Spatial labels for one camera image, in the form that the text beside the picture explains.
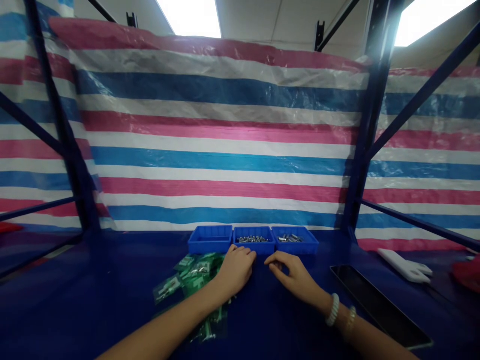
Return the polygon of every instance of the white plastic tool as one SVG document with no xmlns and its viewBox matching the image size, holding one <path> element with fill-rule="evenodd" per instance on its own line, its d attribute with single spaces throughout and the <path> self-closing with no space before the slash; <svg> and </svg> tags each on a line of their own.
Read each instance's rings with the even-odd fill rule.
<svg viewBox="0 0 480 360">
<path fill-rule="evenodd" d="M 427 265 L 420 264 L 418 262 L 413 262 L 410 260 L 407 260 L 406 262 L 409 263 L 413 268 L 416 268 L 422 274 L 425 274 L 429 277 L 432 277 L 434 275 L 434 272 Z"/>
<path fill-rule="evenodd" d="M 411 283 L 430 284 L 430 279 L 421 273 L 418 267 L 409 263 L 395 251 L 378 249 L 378 254 Z"/>
</svg>

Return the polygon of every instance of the bracelet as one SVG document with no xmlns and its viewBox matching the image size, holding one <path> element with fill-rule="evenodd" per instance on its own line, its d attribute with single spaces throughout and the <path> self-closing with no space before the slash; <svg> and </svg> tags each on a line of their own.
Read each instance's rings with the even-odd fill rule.
<svg viewBox="0 0 480 360">
<path fill-rule="evenodd" d="M 332 327 L 337 320 L 337 316 L 339 315 L 339 308 L 340 308 L 340 298 L 339 296 L 334 293 L 331 295 L 333 297 L 333 305 L 331 307 L 331 313 L 328 319 L 326 320 L 326 325 Z"/>
<path fill-rule="evenodd" d="M 352 335 L 352 331 L 354 329 L 355 318 L 357 317 L 357 309 L 355 306 L 350 308 L 350 318 L 345 326 L 345 331 L 343 332 L 343 338 L 348 343 L 350 341 L 350 336 Z"/>
</svg>

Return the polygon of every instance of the hand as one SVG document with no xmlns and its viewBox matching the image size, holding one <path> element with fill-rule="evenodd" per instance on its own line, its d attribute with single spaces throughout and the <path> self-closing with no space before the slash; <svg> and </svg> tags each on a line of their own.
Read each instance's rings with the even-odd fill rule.
<svg viewBox="0 0 480 360">
<path fill-rule="evenodd" d="M 238 294 L 247 284 L 256 258 L 257 253 L 249 248 L 230 246 L 218 275 L 211 281 L 218 286 L 224 301 Z"/>
<path fill-rule="evenodd" d="M 298 256 L 277 251 L 265 260 L 265 265 L 269 265 L 270 271 L 283 286 L 303 302 L 321 311 L 331 308 L 332 297 L 317 285 Z M 289 275 L 282 272 L 282 265 L 290 270 Z"/>
</svg>

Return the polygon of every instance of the right hand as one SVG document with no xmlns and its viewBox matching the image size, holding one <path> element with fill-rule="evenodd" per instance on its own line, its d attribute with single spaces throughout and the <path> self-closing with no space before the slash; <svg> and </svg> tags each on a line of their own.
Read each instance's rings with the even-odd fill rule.
<svg viewBox="0 0 480 360">
<path fill-rule="evenodd" d="M 317 285 L 298 256 L 277 251 L 265 260 L 265 265 L 283 286 L 303 302 L 319 310 L 331 307 L 332 297 Z M 282 265 L 290 270 L 289 275 L 282 272 Z"/>
</svg>

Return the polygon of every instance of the ceiling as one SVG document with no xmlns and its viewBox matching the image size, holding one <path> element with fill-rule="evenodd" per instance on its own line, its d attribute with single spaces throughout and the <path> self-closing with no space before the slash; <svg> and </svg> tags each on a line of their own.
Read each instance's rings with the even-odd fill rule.
<svg viewBox="0 0 480 360">
<path fill-rule="evenodd" d="M 156 0 L 98 0 L 123 25 L 126 12 L 135 12 L 141 29 L 159 36 L 173 35 Z M 313 51 L 317 21 L 326 29 L 349 0 L 216 0 L 224 39 L 269 44 L 280 49 Z M 406 0 L 408 6 L 413 0 Z M 370 0 L 360 0 L 347 20 L 323 50 L 355 60 L 363 54 L 363 38 Z M 104 20 L 88 2 L 75 0 L 79 18 Z M 438 67 L 480 19 L 480 1 L 462 11 L 422 39 L 405 48 L 395 48 L 392 67 Z M 466 60 L 475 65 L 480 47 Z"/>
</svg>

